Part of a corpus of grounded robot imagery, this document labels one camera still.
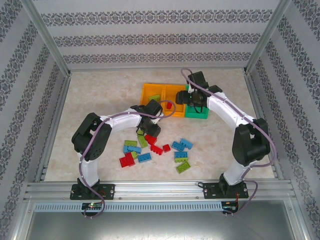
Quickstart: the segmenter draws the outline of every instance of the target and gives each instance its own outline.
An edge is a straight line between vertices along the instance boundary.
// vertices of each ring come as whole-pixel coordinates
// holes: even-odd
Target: beige floor
[[[247,86],[241,69],[202,69],[209,85],[216,84],[231,101],[254,116]],[[71,138],[88,113],[112,115],[140,103],[143,83],[185,84],[179,69],[121,70],[77,72],[72,75],[62,117],[54,142],[45,181],[75,181],[78,158]],[[231,152],[233,131],[214,113],[206,120],[170,117],[159,122],[161,133],[157,145],[170,144],[185,138],[194,143],[188,151],[191,168],[178,174],[174,151],[159,156],[151,152],[152,160],[121,168],[125,140],[137,140],[136,129],[118,132],[109,138],[98,160],[98,174],[107,180],[203,180],[218,179],[233,161]],[[142,153],[150,152],[143,148]],[[254,168],[248,178],[273,178],[271,167]]]

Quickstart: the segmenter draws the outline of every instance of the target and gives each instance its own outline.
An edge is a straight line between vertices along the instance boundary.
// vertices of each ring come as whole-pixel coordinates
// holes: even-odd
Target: purple cable
[[[251,168],[263,168],[263,167],[267,167],[270,166],[271,164],[274,163],[274,161],[276,160],[277,157],[277,150],[276,150],[276,146],[274,144],[274,142],[272,141],[272,139],[269,137],[268,134],[265,133],[265,131],[263,131],[260,127],[258,127],[253,121],[250,121],[248,118],[246,118],[245,115],[242,114],[242,112],[240,112],[236,107],[234,107],[229,101],[225,100],[223,97],[220,97],[219,95],[212,93],[210,91],[208,91],[207,89],[195,84],[194,82],[192,82],[185,74],[184,74],[184,70],[189,71],[191,74],[193,74],[193,72],[186,67],[181,68],[181,74],[182,76],[185,78],[185,80],[195,86],[196,88],[216,97],[217,99],[223,101],[224,103],[226,103],[230,108],[232,108],[241,118],[243,118],[244,120],[246,120],[249,124],[251,124],[255,129],[257,129],[270,143],[271,147],[272,147],[272,151],[273,151],[273,156],[272,156],[272,160],[266,164],[260,164],[260,165],[252,165],[251,167],[249,167],[241,176],[241,178],[244,180],[244,177],[247,175],[247,173],[250,171]],[[244,208],[246,208],[248,206],[248,204],[250,203],[250,201],[252,200],[252,198],[254,198],[257,190],[258,190],[258,183],[254,180],[246,180],[245,182],[247,183],[254,183],[255,184],[255,189],[252,193],[252,195],[250,196],[250,198],[248,199],[248,201],[246,202],[246,204],[239,209],[235,214],[239,213],[240,211],[242,211]]]
[[[140,115],[140,116],[147,116],[147,117],[156,118],[156,119],[166,119],[166,118],[169,118],[169,117],[171,117],[171,116],[175,113],[177,107],[176,107],[176,105],[175,105],[172,101],[170,101],[170,100],[162,100],[162,101],[160,101],[159,103],[166,103],[166,102],[167,102],[167,103],[171,103],[171,104],[173,105],[173,111],[172,111],[172,113],[170,113],[170,114],[167,115],[167,116],[153,116],[153,115],[150,115],[150,114],[141,113],[141,112],[136,112],[136,111],[133,111],[133,112],[124,111],[124,112],[120,112],[120,113],[117,113],[117,114],[115,114],[115,115],[112,115],[111,117],[108,117],[107,119],[103,120],[103,121],[99,124],[99,126],[97,127],[97,129],[95,130],[95,132],[94,132],[94,134],[93,134],[90,142],[89,142],[88,145],[86,146],[86,148],[85,148],[82,156],[80,157],[80,161],[79,161],[79,173],[80,173],[80,177],[81,177],[84,185],[85,185],[88,189],[90,189],[91,192],[93,192],[95,195],[97,195],[97,196],[101,199],[101,201],[102,201],[101,211],[99,211],[99,212],[98,212],[96,215],[94,215],[94,216],[90,216],[90,219],[96,218],[96,217],[98,217],[99,215],[101,215],[101,214],[104,212],[105,207],[106,207],[106,202],[105,202],[104,198],[103,198],[98,192],[96,192],[96,191],[87,183],[87,181],[85,180],[85,178],[84,178],[84,176],[83,176],[83,172],[82,172],[82,162],[83,162],[86,154],[89,152],[89,149],[90,149],[92,143],[94,142],[94,140],[95,140],[95,138],[96,138],[99,130],[101,129],[101,127],[103,126],[103,124],[105,124],[105,123],[106,123],[107,121],[109,121],[110,119],[113,119],[113,118],[116,118],[116,117],[119,117],[119,116],[122,116],[122,115]],[[86,212],[87,212],[88,209],[89,209],[89,208],[86,208],[86,209],[84,210],[84,212],[83,212],[83,215],[84,215],[85,218],[88,217],[88,216],[86,215]]]

